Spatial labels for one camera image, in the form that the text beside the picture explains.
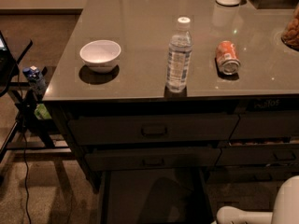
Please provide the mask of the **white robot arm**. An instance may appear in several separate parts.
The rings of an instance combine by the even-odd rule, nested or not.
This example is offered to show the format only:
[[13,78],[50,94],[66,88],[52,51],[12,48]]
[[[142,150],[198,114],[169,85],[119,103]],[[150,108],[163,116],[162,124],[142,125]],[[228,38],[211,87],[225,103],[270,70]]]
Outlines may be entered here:
[[217,212],[217,224],[299,224],[299,176],[293,176],[282,184],[272,212],[223,206]]

